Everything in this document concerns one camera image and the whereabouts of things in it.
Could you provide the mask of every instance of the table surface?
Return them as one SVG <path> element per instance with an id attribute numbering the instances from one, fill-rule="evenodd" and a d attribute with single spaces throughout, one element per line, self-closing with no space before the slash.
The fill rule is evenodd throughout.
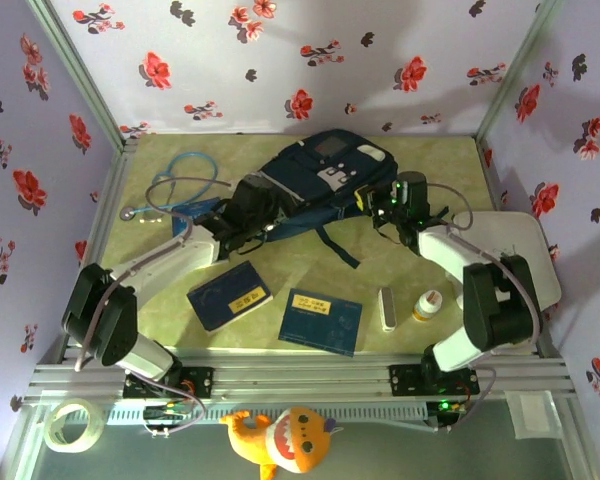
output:
<path id="1" fill-rule="evenodd" d="M 219 165 L 218 179 L 237 181 L 300 138 L 288 135 L 146 135 L 134 155 L 118 212 L 128 205 L 145 205 L 144 191 L 152 178 L 179 153 L 207 153 Z M 466 195 L 474 210 L 492 209 L 475 142 L 470 137 L 370 137 L 370 140 L 390 151 L 400 170 L 421 171 L 430 182 L 454 186 Z M 209 177 L 211 167 L 202 159 L 186 158 L 175 166 L 174 173 Z M 160 188 L 156 200 L 164 201 L 167 191 L 160 191 Z M 196 188 L 190 182 L 182 182 L 176 187 L 173 199 L 184 200 Z M 224 197 L 230 193 L 224 187 L 213 187 L 202 198 Z M 438 212 L 445 205 L 452 213 L 464 210 L 460 199 L 439 189 L 430 190 L 429 201 L 432 212 Z M 140 223 L 141 216 L 125 222 L 116 215 L 102 260 L 105 268 L 128 261 L 171 238 L 170 218 L 165 217 L 159 223 Z M 185 275 L 139 311 L 140 332 L 162 345 L 184 349 L 306 351 L 308 348 L 278 340 L 291 288 L 362 303 L 357 353 L 421 353 L 461 325 L 462 312 L 440 267 L 379 236 L 368 217 L 336 222 L 326 229 L 334 241 L 361 261 L 357 269 L 346 265 L 315 232 L 306 232 L 266 244 L 248 255 L 233 254 L 229 262 Z M 390 225 L 382 231 L 397 238 L 397 232 Z M 274 299 L 208 335 L 186 294 L 245 260 L 251 261 L 260 273 Z M 398 318 L 397 328 L 390 333 L 383 332 L 380 325 L 377 292 L 383 286 L 393 290 Z M 418 322 L 411 317 L 413 306 L 422 293 L 432 288 L 443 294 L 442 309 L 427 323 Z"/>

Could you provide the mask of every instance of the navy blue backpack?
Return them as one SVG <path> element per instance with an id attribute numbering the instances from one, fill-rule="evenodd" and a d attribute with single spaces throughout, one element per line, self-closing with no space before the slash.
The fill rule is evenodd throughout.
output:
<path id="1" fill-rule="evenodd" d="M 363 186 L 386 185 L 396 179 L 393 155 L 346 130 L 329 130 L 283 149 L 256 175 L 273 182 L 293 198 L 293 214 L 263 235 L 264 242 L 315 230 L 347 264 L 360 262 L 333 242 L 324 226 L 363 215 L 355 191 Z"/>

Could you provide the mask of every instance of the book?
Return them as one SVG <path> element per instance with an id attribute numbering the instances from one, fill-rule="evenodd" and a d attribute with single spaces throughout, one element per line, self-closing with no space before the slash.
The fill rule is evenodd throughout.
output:
<path id="1" fill-rule="evenodd" d="M 362 305 L 291 289 L 279 340 L 353 357 Z"/>
<path id="2" fill-rule="evenodd" d="M 208 334 L 271 301 L 273 295 L 251 262 L 246 261 L 187 294 Z"/>
<path id="3" fill-rule="evenodd" d="M 208 213 L 211 208 L 220 201 L 220 197 L 210 198 L 209 200 L 201 200 L 200 202 L 186 203 L 184 205 L 178 205 L 171 209 L 172 212 L 183 213 L 192 220 L 199 217 L 203 213 Z M 173 236 L 180 235 L 187 229 L 187 222 L 180 217 L 171 217 L 171 231 Z"/>

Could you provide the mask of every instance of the pill bottle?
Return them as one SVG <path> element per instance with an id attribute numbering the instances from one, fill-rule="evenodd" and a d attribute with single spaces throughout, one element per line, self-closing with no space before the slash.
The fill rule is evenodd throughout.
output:
<path id="1" fill-rule="evenodd" d="M 442 307 L 442 294 L 437 290 L 423 293 L 413 307 L 413 318 L 419 322 L 431 319 Z"/>

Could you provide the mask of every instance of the stuffed toy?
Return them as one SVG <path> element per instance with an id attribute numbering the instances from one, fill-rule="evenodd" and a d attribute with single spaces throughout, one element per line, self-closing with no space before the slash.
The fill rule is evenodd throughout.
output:
<path id="1" fill-rule="evenodd" d="M 220 419 L 229 427 L 235 452 L 260 465 L 260 480 L 272 480 L 278 466 L 293 473 L 306 473 L 329 451 L 331 435 L 342 430 L 333 418 L 324 419 L 304 407 L 286 409 L 275 423 L 266 415 L 255 418 L 255 428 L 244 424 L 247 411 Z"/>

